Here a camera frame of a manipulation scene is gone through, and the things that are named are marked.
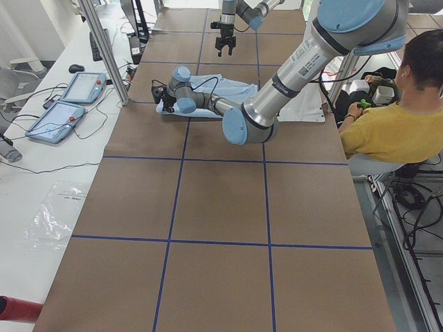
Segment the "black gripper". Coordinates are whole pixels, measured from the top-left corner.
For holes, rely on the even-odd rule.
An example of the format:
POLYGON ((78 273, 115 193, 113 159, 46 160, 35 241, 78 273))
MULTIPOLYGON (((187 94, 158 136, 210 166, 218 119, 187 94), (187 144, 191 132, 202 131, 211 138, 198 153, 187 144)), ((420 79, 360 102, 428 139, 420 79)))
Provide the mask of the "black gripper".
POLYGON ((219 22, 220 36, 215 40, 215 48, 217 49, 217 56, 222 56, 222 49, 224 44, 228 44, 228 54, 233 54, 233 49, 236 47, 236 37, 234 37, 234 25, 219 22))
POLYGON ((174 113, 174 104, 176 103, 177 99, 170 95, 168 92, 165 92, 163 94, 163 108, 162 110, 167 113, 174 113))

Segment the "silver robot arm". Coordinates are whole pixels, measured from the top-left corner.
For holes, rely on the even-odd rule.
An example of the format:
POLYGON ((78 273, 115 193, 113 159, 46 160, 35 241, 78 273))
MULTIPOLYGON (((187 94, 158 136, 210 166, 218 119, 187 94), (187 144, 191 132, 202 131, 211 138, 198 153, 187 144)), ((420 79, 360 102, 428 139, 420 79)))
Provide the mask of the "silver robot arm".
POLYGON ((261 1, 256 7, 250 7, 245 1, 222 1, 221 14, 218 21, 210 24, 211 29, 219 30, 220 36, 216 37, 215 48, 218 56, 222 56, 222 50, 228 47, 228 54, 232 55, 236 47, 236 37, 234 36, 235 18, 238 16, 249 28, 256 31, 264 22, 264 18, 285 0, 261 1))
POLYGON ((311 31, 274 76, 252 98, 238 104, 191 86, 186 66, 152 87, 155 103, 189 114, 207 109, 222 117, 232 144, 263 143, 278 131, 277 114, 339 55, 376 55, 400 49, 406 40, 408 1, 320 1, 311 31))

